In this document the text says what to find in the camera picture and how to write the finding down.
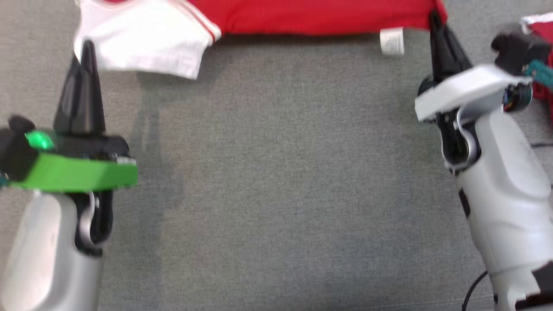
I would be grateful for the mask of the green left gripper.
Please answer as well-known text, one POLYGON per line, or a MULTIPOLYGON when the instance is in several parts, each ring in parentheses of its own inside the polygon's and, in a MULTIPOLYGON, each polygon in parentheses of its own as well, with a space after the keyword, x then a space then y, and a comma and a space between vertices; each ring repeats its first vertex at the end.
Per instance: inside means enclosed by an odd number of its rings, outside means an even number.
POLYGON ((87 193, 135 185, 136 160, 121 136, 105 132, 95 46, 83 43, 81 62, 73 57, 49 131, 9 132, 9 186, 43 192, 87 193), (69 136, 81 125, 94 136, 69 136))

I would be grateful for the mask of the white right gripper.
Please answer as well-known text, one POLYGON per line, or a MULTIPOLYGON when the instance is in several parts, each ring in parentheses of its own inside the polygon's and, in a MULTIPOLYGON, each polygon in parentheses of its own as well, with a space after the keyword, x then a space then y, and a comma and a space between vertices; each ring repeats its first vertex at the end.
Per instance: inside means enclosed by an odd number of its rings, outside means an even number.
POLYGON ((499 94, 509 86, 530 85, 528 76, 514 76, 494 64, 473 67, 456 34, 437 11, 429 14, 432 74, 437 86, 415 99, 419 122, 499 94))

